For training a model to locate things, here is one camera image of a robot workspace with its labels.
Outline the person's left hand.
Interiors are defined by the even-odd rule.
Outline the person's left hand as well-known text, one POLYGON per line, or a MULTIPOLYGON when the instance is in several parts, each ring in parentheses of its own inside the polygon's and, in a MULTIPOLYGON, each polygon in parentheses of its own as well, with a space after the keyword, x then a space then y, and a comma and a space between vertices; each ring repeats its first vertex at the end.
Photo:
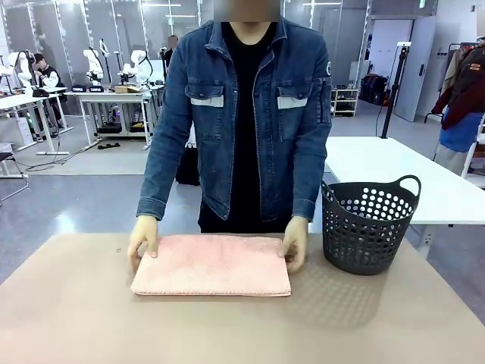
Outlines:
POLYGON ((286 226, 283 252, 289 274, 296 273, 305 264, 308 248, 308 219, 293 216, 286 226))

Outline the person's right hand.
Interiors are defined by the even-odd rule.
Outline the person's right hand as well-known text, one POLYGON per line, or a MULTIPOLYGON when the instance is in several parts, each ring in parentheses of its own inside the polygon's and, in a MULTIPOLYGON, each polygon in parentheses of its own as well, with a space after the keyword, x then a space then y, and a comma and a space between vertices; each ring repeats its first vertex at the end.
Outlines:
POLYGON ((143 244, 147 245, 146 251, 150 257, 158 257, 158 221, 155 217, 140 215, 136 218, 127 248, 127 258, 134 274, 142 259, 139 248, 143 244))

